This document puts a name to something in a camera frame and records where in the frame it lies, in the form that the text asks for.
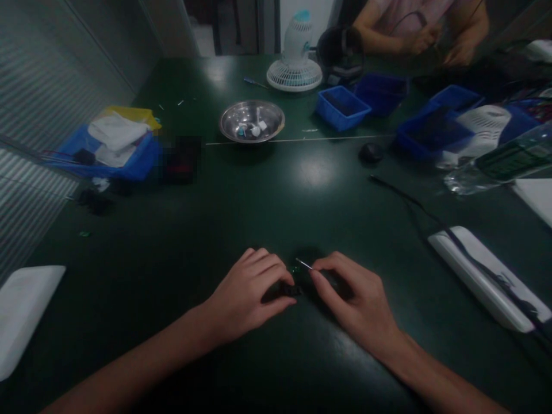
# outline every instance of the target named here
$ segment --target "person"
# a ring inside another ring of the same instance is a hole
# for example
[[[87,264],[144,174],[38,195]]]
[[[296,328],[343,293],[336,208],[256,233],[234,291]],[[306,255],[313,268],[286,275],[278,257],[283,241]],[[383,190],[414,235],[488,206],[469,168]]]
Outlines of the person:
[[[443,16],[454,38],[443,65],[468,66],[489,33],[484,0],[369,0],[353,26],[366,53],[419,55],[439,40]]]
[[[507,412],[398,328],[376,274],[337,252],[315,261],[312,267],[310,276],[316,290],[341,326],[435,412]],[[350,285],[353,298],[342,300],[321,270],[340,274]],[[291,297],[261,303],[267,289],[278,281],[294,285],[280,258],[265,249],[248,249],[204,303],[84,380],[43,412],[119,413],[130,409],[175,371],[294,305],[296,300]]]

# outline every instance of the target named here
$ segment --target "bottle label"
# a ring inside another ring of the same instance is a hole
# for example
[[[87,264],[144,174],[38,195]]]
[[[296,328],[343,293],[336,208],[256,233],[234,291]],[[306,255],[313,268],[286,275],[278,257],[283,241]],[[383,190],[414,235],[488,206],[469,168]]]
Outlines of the bottle label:
[[[480,156],[475,165],[486,176],[507,182],[550,165],[551,154],[552,143],[549,141],[523,148],[514,140]]]

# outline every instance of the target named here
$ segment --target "green workbench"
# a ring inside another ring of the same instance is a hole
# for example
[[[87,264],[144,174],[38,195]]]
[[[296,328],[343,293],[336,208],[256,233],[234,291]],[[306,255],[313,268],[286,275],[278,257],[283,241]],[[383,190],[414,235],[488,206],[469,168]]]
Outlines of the green workbench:
[[[161,186],[153,171],[131,197],[111,195],[116,204],[107,216],[64,208],[27,265],[66,265],[67,272],[17,370],[1,384],[0,412],[36,412],[138,345],[206,299],[250,246],[290,266],[296,255],[312,261],[343,252],[382,277],[400,327],[437,359],[508,408],[549,412],[551,361],[530,337],[499,326],[432,250],[426,238],[435,223],[367,177],[378,174],[449,225],[470,229],[548,305],[550,228],[509,188],[458,198],[442,185],[442,172],[393,151],[376,167],[361,165],[364,143],[388,147],[398,124],[425,103],[415,89],[389,119],[367,118],[337,134],[313,114],[316,92],[243,82],[262,81],[272,60],[159,62],[135,106],[161,119],[165,145],[176,135],[204,137],[195,182]],[[283,109],[286,127],[273,141],[249,148],[220,135],[220,114],[244,99]],[[305,291],[296,306],[168,379],[143,410],[231,404],[424,412],[338,327],[308,275],[296,281]]]

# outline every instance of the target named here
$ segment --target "stainless steel bowl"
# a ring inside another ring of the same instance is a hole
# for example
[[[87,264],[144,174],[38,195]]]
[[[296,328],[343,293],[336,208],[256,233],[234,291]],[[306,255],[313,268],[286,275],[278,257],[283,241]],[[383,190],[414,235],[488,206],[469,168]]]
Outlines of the stainless steel bowl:
[[[283,111],[273,103],[244,101],[235,103],[224,111],[218,125],[220,132],[232,141],[258,144],[274,138],[285,123]]]

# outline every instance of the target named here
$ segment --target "blue plastic basket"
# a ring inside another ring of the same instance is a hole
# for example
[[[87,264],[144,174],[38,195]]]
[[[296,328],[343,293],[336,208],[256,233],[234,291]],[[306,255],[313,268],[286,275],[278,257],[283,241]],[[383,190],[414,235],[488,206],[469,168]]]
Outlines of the blue plastic basket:
[[[516,105],[508,105],[506,109],[512,114],[512,119],[510,119],[510,122],[502,131],[500,144],[505,144],[508,141],[516,139],[527,131],[541,125],[539,121]]]
[[[83,125],[56,151],[73,155],[84,148],[90,152],[96,152],[100,145],[101,143],[98,140],[88,134],[88,126]],[[73,165],[59,162],[49,162],[47,165],[62,168],[82,177],[122,178],[130,181],[143,181],[159,160],[159,155],[160,145],[154,139],[153,134],[148,132],[142,138],[134,154],[121,168],[106,165]]]
[[[469,89],[457,85],[450,85],[434,95],[418,115],[432,112],[435,105],[446,106],[451,109],[451,114],[458,118],[470,109],[477,108],[485,101],[485,98]]]
[[[371,116],[387,117],[410,92],[410,80],[377,73],[366,74],[356,84],[355,95],[372,108]]]
[[[427,118],[432,114],[427,113],[412,118],[403,123],[397,129],[396,143],[410,152],[413,158],[418,160],[436,158],[443,151],[457,151],[465,147],[474,137],[474,133],[455,121],[455,116],[449,112],[446,115],[446,128],[432,131],[424,136],[424,143],[414,137],[424,126]]]
[[[324,98],[325,93],[330,93],[334,99],[342,105],[348,107],[353,114],[345,116],[339,109],[329,103]],[[336,86],[318,92],[318,102],[316,103],[316,112],[323,119],[332,125],[337,131],[345,131],[351,129],[362,122],[366,114],[371,111],[371,107],[362,102],[352,92],[349,92],[343,86]]]

